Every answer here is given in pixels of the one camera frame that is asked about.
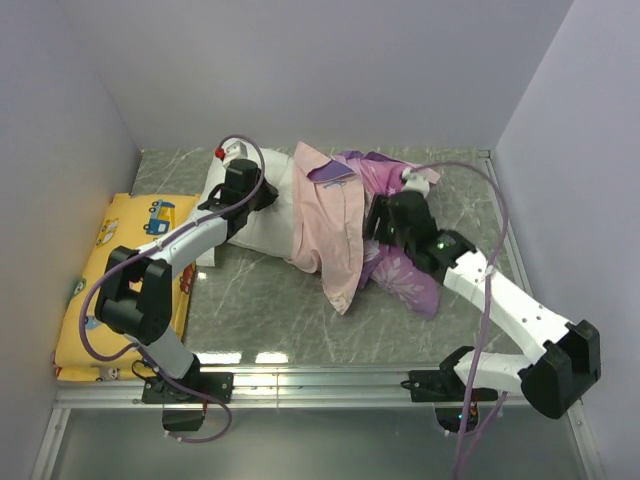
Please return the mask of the white pillow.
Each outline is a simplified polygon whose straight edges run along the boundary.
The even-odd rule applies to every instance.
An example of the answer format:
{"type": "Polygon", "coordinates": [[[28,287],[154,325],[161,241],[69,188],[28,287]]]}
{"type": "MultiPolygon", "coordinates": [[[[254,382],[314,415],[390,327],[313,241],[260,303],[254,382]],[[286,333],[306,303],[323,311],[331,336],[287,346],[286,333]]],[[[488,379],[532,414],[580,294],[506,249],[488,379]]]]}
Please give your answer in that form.
{"type": "MultiPolygon", "coordinates": [[[[253,146],[245,141],[229,141],[225,143],[225,153],[234,143],[246,147],[248,158],[259,162],[258,154],[253,146]]],[[[261,147],[265,159],[266,181],[278,190],[279,196],[267,208],[249,215],[247,224],[231,238],[231,245],[256,251],[272,257],[290,260],[293,251],[294,213],[293,213],[293,158],[286,153],[261,147]]],[[[207,172],[205,186],[200,202],[215,186],[222,183],[225,177],[225,162],[212,159],[207,172]]],[[[207,250],[196,259],[198,267],[215,267],[215,248],[207,250]]]]}

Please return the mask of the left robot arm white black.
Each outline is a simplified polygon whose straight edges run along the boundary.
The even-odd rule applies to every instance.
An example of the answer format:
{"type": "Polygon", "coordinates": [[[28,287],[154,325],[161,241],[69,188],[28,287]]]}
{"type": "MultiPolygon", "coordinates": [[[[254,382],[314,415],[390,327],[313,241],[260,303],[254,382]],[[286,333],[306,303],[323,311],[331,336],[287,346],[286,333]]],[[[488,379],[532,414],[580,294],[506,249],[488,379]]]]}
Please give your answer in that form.
{"type": "Polygon", "coordinates": [[[265,179],[262,155],[257,161],[233,159],[225,170],[224,181],[189,220],[145,246],[112,250],[91,290],[97,296],[95,318],[129,339],[179,402],[192,401],[204,388],[197,356],[170,327],[174,279],[201,254],[233,238],[251,213],[278,198],[265,179]]]}

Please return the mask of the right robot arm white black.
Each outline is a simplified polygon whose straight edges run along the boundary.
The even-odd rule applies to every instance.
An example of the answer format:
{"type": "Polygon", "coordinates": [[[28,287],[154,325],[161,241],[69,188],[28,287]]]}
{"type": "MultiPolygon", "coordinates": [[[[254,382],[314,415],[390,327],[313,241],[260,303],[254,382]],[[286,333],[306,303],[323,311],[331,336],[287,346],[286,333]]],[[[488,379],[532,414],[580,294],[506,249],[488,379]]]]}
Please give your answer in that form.
{"type": "Polygon", "coordinates": [[[438,369],[412,371],[403,387],[415,402],[481,401],[515,393],[547,418],[559,419],[601,376],[600,334],[547,309],[502,273],[468,239],[437,227],[426,198],[415,191],[377,195],[366,238],[401,248],[412,264],[468,300],[520,348],[518,355],[462,346],[438,369]]]}

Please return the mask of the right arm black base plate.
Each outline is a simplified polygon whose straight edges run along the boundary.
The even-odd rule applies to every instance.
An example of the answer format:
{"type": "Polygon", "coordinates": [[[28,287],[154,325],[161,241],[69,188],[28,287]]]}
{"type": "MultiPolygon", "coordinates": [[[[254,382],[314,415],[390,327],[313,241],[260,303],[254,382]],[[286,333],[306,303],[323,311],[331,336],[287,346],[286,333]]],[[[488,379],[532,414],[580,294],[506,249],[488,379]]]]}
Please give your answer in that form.
{"type": "Polygon", "coordinates": [[[465,395],[461,380],[440,370],[411,370],[401,387],[410,392],[414,403],[462,402],[465,395]]]}

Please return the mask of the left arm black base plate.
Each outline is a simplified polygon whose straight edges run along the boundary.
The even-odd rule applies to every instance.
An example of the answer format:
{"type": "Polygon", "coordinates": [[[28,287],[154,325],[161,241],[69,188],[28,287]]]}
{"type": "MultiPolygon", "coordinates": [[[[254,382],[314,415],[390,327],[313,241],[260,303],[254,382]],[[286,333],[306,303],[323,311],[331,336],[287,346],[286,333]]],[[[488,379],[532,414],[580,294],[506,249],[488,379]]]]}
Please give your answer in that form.
{"type": "Polygon", "coordinates": [[[160,375],[145,379],[141,402],[143,404],[195,404],[203,401],[228,404],[231,401],[234,375],[231,372],[204,372],[195,380],[179,382],[166,380],[160,375]]]}

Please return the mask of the purple princess print pillowcase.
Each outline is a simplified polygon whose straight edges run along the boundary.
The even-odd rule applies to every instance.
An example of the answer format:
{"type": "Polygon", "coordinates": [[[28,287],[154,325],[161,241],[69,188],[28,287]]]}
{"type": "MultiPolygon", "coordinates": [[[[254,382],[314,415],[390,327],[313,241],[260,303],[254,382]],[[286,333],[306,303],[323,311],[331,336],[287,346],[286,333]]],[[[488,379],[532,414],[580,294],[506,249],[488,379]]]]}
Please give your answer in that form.
{"type": "Polygon", "coordinates": [[[290,262],[319,273],[331,306],[340,315],[369,281],[426,319],[439,306],[439,287],[398,247],[364,238],[366,216],[376,194],[403,187],[411,163],[378,152],[351,150],[326,155],[300,142],[293,157],[294,233],[290,262]]]}

